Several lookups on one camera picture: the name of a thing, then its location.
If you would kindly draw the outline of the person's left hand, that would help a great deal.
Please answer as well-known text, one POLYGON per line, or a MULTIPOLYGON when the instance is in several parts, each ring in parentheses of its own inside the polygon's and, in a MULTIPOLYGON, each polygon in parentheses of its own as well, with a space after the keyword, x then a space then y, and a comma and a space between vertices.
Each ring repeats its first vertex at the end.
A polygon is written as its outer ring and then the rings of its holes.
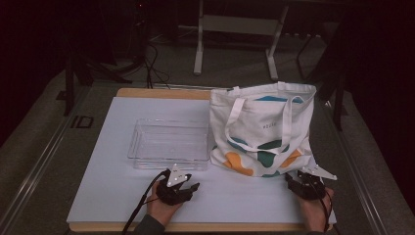
POLYGON ((181 204, 170 206, 157 197, 157 189, 153 188, 147 198, 147 214, 157 220, 161 225, 167 226, 175 213, 182 207, 181 204))

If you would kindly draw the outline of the metal floor rail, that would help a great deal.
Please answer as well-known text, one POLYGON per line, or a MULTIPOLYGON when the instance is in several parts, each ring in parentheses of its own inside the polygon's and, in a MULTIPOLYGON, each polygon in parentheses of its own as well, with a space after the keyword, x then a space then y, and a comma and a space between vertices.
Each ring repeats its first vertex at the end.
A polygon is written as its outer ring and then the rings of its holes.
POLYGON ((346 137, 342 130, 338 130, 333 121, 334 107, 330 102, 323 102, 321 104, 326 118, 329 120, 332 129, 335 132, 337 141, 340 144, 342 154, 345 156, 346 168, 348 170, 349 178, 355 188, 356 195, 360 201, 360 204, 366 214, 368 222, 374 235, 388 235, 386 227, 380 218, 378 210, 371 198, 368 188, 362 178, 362 174, 356 164, 353 152, 350 145, 346 141, 346 137))
POLYGON ((90 87, 83 86, 79 88, 78 94, 75 97, 73 108, 57 127, 41 156, 23 180, 23 183, 21 184, 12 203, 8 206, 6 212, 0 218, 0 235, 8 235, 12 230, 32 193, 36 189, 37 184, 43 176, 48 164, 54 158, 65 133, 69 129, 70 123, 74 120, 75 115, 80 109, 80 106, 89 91, 90 87))

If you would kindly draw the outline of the person's right hand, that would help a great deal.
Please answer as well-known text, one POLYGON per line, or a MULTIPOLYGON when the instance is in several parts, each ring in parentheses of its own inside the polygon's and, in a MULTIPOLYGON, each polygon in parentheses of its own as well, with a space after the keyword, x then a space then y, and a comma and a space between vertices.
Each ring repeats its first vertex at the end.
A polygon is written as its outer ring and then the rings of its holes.
POLYGON ((300 211, 303 216, 306 235, 325 235, 326 216, 331 213, 334 190, 326 187, 326 196, 322 201, 308 201, 298 197, 300 211))

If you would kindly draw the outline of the black metal stand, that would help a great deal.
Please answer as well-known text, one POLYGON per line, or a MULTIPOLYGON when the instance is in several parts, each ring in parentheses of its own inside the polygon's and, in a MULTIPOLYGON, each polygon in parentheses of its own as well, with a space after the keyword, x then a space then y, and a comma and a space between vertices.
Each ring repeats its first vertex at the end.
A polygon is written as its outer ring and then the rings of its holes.
POLYGON ((317 66, 307 76, 304 76, 302 73, 300 54, 315 37, 318 37, 318 34, 310 34, 306 36, 305 42, 296 56, 296 63, 299 68, 300 76, 303 79, 310 84, 320 85, 317 97, 332 110, 333 124, 339 131, 342 131, 342 113, 346 77, 343 74, 341 67, 335 69, 333 66, 330 66, 328 69, 324 69, 324 66, 327 64, 326 52, 328 51, 329 46, 325 49, 325 52, 319 59, 317 66))

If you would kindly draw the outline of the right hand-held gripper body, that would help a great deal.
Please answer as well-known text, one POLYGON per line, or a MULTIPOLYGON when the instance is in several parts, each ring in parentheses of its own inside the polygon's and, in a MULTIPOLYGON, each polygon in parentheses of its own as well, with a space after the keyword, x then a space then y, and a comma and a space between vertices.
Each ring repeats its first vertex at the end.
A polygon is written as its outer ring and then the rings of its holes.
POLYGON ((326 195, 325 185, 321 178, 337 180, 335 174, 330 173, 319 165, 304 166, 299 171, 301 181, 295 181, 288 188, 304 200, 313 201, 323 199, 326 195))

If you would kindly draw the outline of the black floor plate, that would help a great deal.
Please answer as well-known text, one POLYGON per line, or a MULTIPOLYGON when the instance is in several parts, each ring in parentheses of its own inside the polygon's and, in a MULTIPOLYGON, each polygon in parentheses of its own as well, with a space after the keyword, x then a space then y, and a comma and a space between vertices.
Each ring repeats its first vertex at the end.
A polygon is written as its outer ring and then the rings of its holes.
POLYGON ((75 116, 71 128, 90 128, 93 125, 94 118, 87 116, 75 116))

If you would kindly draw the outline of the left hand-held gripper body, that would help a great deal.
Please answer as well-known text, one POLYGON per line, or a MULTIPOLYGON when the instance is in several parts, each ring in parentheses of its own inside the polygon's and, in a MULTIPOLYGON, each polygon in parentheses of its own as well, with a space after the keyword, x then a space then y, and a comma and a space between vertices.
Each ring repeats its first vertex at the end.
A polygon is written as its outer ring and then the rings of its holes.
POLYGON ((160 181, 157 187, 157 196, 163 203, 174 206, 191 200, 193 194, 187 193, 189 188, 181 188, 187 182, 185 174, 187 173, 182 171, 177 164, 167 171, 166 177, 160 181))

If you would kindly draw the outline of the clear plastic tray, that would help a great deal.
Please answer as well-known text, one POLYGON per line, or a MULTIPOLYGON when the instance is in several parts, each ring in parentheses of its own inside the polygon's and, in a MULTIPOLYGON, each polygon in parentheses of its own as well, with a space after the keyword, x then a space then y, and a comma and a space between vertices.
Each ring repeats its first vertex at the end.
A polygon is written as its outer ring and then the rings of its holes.
POLYGON ((206 170, 209 162, 206 121, 140 118, 127 157, 135 168, 206 170))

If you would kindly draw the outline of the white metal stand frame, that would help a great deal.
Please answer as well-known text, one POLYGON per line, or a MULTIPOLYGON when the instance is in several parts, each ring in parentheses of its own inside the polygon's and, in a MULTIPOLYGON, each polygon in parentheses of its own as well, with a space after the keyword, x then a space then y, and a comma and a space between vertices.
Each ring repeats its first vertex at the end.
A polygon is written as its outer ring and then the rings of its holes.
POLYGON ((289 6, 284 5, 278 20, 206 15, 204 13, 204 0, 199 0, 198 44, 196 49, 193 73, 195 75, 200 75, 202 73, 205 31, 244 33, 267 35, 272 37, 271 45, 265 50, 265 57, 270 78, 272 80, 278 80, 279 76, 274 54, 278 41, 282 35, 282 29, 288 12, 289 6))

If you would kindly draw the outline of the white tote bag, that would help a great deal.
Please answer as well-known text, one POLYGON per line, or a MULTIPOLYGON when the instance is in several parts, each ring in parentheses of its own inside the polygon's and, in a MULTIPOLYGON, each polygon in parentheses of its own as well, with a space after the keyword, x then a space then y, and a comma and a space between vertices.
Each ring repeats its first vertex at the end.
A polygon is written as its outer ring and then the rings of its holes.
POLYGON ((309 165, 315 93, 313 85, 285 82, 213 89, 211 162, 256 177, 273 177, 309 165))

